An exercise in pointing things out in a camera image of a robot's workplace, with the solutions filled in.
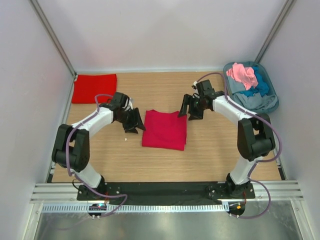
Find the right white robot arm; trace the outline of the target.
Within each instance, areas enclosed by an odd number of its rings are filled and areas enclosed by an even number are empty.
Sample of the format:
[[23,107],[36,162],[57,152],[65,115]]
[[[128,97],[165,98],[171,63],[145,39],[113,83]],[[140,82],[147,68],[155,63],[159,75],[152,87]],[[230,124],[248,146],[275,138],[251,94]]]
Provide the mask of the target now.
[[275,148],[275,138],[267,114],[257,114],[234,102],[223,91],[215,91],[207,79],[194,82],[194,93],[185,94],[178,117],[202,120],[205,110],[223,115],[237,127],[237,150],[240,157],[228,173],[225,192],[231,198],[241,196],[250,183],[256,165]]

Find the magenta t-shirt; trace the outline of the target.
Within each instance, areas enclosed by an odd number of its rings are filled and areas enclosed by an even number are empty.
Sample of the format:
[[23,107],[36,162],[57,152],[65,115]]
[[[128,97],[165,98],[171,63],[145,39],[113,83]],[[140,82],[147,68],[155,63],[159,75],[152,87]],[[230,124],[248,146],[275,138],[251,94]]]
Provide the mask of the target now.
[[159,112],[154,109],[145,112],[141,145],[184,151],[187,143],[187,117],[179,117],[179,112]]

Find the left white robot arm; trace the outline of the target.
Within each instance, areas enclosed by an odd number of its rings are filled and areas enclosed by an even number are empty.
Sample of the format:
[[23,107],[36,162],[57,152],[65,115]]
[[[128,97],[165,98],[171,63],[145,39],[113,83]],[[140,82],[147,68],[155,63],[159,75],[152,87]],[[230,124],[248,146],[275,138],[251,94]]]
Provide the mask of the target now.
[[125,133],[137,134],[138,129],[145,131],[140,111],[133,107],[133,100],[128,95],[115,92],[111,100],[99,103],[98,94],[94,97],[96,109],[84,119],[73,124],[61,124],[56,133],[51,159],[75,176],[88,194],[95,200],[108,198],[104,177],[99,174],[90,161],[90,138],[105,126],[114,122],[122,124]]

